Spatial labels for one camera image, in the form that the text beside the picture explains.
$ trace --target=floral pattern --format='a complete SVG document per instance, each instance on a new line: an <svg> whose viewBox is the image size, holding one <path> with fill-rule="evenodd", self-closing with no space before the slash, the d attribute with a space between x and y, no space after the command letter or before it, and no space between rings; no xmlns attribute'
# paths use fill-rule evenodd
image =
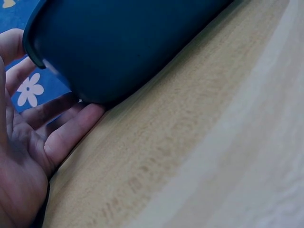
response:
<svg viewBox="0 0 304 228"><path fill-rule="evenodd" d="M17 104L18 106L23 106L28 100L32 107L36 107L38 104L37 95L42 95L44 88L42 85L37 84L40 79L40 74L35 73L31 79L27 78L19 87L17 92L20 92Z"/></svg>

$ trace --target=blue cup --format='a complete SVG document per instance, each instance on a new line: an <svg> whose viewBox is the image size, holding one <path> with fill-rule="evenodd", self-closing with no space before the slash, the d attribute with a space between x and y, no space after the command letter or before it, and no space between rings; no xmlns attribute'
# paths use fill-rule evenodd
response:
<svg viewBox="0 0 304 228"><path fill-rule="evenodd" d="M72 92L112 108L168 64L232 0L41 0L23 46Z"/></svg>

